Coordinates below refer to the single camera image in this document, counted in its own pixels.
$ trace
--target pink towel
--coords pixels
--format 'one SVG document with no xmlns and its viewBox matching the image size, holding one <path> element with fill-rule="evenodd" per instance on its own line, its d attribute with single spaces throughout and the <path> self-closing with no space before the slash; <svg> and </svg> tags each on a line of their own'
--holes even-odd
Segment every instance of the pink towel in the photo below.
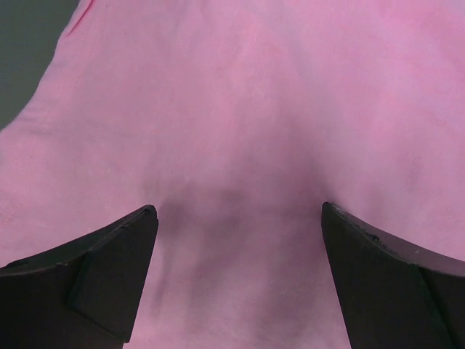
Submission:
<svg viewBox="0 0 465 349">
<path fill-rule="evenodd" d="M 128 349 L 347 349 L 332 201 L 465 260 L 460 0 L 81 0 L 0 134 L 0 262 L 159 211 Z"/>
</svg>

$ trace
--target black robotic claw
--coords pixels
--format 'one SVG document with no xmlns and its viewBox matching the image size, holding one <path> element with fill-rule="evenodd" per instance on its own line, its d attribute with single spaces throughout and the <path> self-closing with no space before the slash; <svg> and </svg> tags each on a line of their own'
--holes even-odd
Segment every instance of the black robotic claw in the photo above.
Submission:
<svg viewBox="0 0 465 349">
<path fill-rule="evenodd" d="M 152 257 L 153 206 L 0 268 L 0 348 L 121 349 Z"/>
<path fill-rule="evenodd" d="M 465 262 L 329 203 L 322 229 L 352 349 L 465 348 Z"/>
</svg>

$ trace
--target pink cloth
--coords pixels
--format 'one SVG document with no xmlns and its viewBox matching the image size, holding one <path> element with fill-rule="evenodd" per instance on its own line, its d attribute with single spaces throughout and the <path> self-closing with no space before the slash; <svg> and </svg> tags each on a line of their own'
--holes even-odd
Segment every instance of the pink cloth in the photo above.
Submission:
<svg viewBox="0 0 465 349">
<path fill-rule="evenodd" d="M 0 134 L 0 262 L 143 204 L 128 349 L 347 349 L 332 201 L 465 259 L 460 0 L 81 0 Z"/>
</svg>

